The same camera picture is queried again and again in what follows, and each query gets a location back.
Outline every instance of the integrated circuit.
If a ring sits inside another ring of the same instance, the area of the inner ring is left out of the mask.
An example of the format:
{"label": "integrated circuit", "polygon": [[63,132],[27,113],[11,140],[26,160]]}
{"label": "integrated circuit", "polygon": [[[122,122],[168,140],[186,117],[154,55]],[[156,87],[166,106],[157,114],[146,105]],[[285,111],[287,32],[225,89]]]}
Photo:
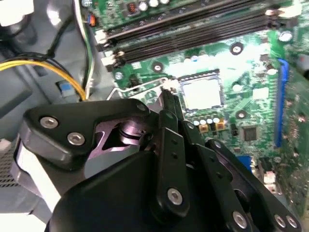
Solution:
{"label": "integrated circuit", "polygon": [[246,142],[257,140],[258,138],[257,132],[258,130],[257,130],[257,127],[255,126],[242,128],[243,140]]}

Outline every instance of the blue connector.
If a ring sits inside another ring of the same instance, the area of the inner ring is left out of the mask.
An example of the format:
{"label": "blue connector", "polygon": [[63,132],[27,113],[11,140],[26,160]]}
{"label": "blue connector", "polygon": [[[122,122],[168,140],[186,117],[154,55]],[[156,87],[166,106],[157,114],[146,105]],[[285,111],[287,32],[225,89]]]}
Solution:
{"label": "blue connector", "polygon": [[274,141],[275,141],[276,147],[281,147],[285,85],[289,79],[289,63],[280,58],[278,59],[278,61],[280,62],[281,66],[279,68]]}
{"label": "blue connector", "polygon": [[237,159],[252,173],[250,156],[237,156]]}

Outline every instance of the white connector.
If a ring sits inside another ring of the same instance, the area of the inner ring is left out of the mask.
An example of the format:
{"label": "white connector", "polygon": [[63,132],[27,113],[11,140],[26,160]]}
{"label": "white connector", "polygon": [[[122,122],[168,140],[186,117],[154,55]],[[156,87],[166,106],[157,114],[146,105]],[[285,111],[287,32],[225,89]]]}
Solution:
{"label": "white connector", "polygon": [[106,33],[103,30],[97,30],[95,34],[95,39],[98,44],[104,44],[107,42]]}
{"label": "white connector", "polygon": [[0,25],[7,27],[19,23],[33,12],[33,0],[0,0]]}

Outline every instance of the capacitor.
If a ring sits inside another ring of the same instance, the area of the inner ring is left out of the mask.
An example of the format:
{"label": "capacitor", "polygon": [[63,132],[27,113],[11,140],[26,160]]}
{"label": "capacitor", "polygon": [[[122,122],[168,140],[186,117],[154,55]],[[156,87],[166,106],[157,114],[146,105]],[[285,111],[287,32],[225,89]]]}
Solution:
{"label": "capacitor", "polygon": [[139,4],[140,11],[146,11],[148,9],[148,4],[145,1],[141,1]]}
{"label": "capacitor", "polygon": [[162,3],[162,4],[168,4],[168,3],[169,3],[169,0],[160,0],[160,3]]}
{"label": "capacitor", "polygon": [[214,123],[219,123],[219,122],[220,122],[220,119],[217,118],[217,117],[214,117],[214,118],[213,118],[213,122],[214,122]]}
{"label": "capacitor", "polygon": [[201,125],[205,125],[206,124],[206,121],[205,120],[200,120],[200,122],[199,122]]}
{"label": "capacitor", "polygon": [[149,5],[151,7],[157,7],[159,5],[159,1],[158,0],[149,0]]}
{"label": "capacitor", "polygon": [[207,118],[206,122],[207,122],[208,124],[211,124],[211,123],[212,123],[212,119],[211,119],[211,118]]}
{"label": "capacitor", "polygon": [[199,121],[193,121],[193,125],[198,126],[199,125]]}
{"label": "capacitor", "polygon": [[283,31],[279,35],[279,40],[282,42],[289,42],[293,38],[293,34],[290,31]]}

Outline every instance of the silver bolt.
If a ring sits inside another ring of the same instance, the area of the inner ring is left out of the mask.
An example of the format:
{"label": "silver bolt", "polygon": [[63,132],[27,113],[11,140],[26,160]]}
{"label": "silver bolt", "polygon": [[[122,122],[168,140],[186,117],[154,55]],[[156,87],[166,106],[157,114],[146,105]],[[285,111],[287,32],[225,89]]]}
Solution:
{"label": "silver bolt", "polygon": [[285,222],[283,221],[283,219],[279,216],[279,215],[277,215],[277,214],[275,214],[275,220],[276,220],[276,222],[282,227],[282,228],[285,228]]}
{"label": "silver bolt", "polygon": [[279,157],[279,156],[275,157],[275,158],[274,158],[274,161],[275,161],[276,163],[280,163],[280,162],[281,162],[281,157]]}
{"label": "silver bolt", "polygon": [[58,121],[53,117],[42,117],[40,119],[40,124],[48,129],[53,129],[58,126]]}
{"label": "silver bolt", "polygon": [[288,220],[288,223],[294,227],[294,228],[297,228],[297,223],[294,221],[293,218],[291,218],[290,216],[286,216],[286,219]]}
{"label": "silver bolt", "polygon": [[154,70],[156,70],[156,71],[161,71],[161,67],[160,67],[159,65],[156,65],[156,66],[154,67]]}
{"label": "silver bolt", "polygon": [[241,51],[241,48],[236,46],[236,47],[233,47],[233,52],[235,53],[239,53]]}
{"label": "silver bolt", "polygon": [[181,205],[183,203],[183,196],[177,189],[170,188],[168,190],[168,198],[175,205]]}
{"label": "silver bolt", "polygon": [[75,146],[81,146],[85,143],[85,137],[77,132],[72,132],[68,135],[68,142]]}
{"label": "silver bolt", "polygon": [[194,126],[192,125],[192,123],[188,122],[188,128],[194,129]]}
{"label": "silver bolt", "polygon": [[120,72],[116,72],[115,73],[115,79],[116,80],[121,80],[124,77],[124,75]]}
{"label": "silver bolt", "polygon": [[216,145],[217,148],[221,148],[221,144],[218,143],[217,141],[214,141],[214,144]]}
{"label": "silver bolt", "polygon": [[234,211],[233,212],[233,219],[236,222],[236,224],[239,227],[241,227],[242,229],[247,228],[247,221],[240,212]]}
{"label": "silver bolt", "polygon": [[279,35],[279,40],[282,42],[289,42],[293,38],[293,34],[290,31],[283,31]]}

